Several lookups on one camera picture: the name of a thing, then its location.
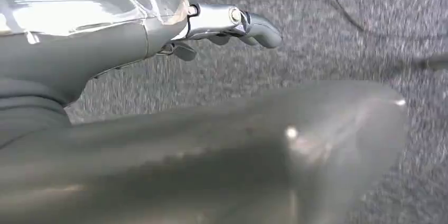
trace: gray carpet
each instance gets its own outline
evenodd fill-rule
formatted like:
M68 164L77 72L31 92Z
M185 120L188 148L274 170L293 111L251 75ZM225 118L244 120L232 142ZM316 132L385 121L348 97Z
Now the gray carpet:
M156 58L88 84L67 110L74 122L212 104L310 79L380 81L408 100L411 132L397 166L347 216L347 223L448 223L448 74L410 64L448 51L448 38L380 38L357 32L329 0L191 0L230 3L268 16L283 31L278 50L239 42L194 42L193 62ZM448 32L448 0L341 0L372 31Z

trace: plastic wrap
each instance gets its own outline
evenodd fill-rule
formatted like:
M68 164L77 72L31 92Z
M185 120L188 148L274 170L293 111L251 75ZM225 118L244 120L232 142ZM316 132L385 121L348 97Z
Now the plastic wrap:
M0 35L67 37L157 18L175 24L186 18L188 0L0 0Z

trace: robotic hand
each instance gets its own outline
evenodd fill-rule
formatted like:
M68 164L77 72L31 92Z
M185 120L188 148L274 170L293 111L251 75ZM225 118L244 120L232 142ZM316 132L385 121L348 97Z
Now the robotic hand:
M232 5L188 0L3 0L0 97L40 96L67 106L91 78L156 54L192 60L182 41L231 37L275 48L280 32Z
M179 41L209 39L225 45L232 36L245 44L261 44L269 49L282 43L280 31L261 15L241 11L233 5L194 4L188 8L188 24L160 53L175 54L189 61L194 59L195 51Z

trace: clear plastic film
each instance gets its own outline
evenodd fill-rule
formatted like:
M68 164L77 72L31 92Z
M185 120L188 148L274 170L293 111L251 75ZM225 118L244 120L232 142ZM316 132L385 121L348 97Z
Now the clear plastic film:
M0 38L24 34L29 43L157 18L186 18L188 0L0 0Z

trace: robotic finger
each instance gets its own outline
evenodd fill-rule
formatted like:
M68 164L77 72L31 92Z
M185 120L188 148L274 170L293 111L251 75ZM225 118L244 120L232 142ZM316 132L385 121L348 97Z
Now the robotic finger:
M261 15L242 11L233 5L194 4L189 7L185 28L160 54L176 54L183 60L191 60L194 50L182 41L209 39L214 44L225 45L231 37L268 49L282 44L280 31Z

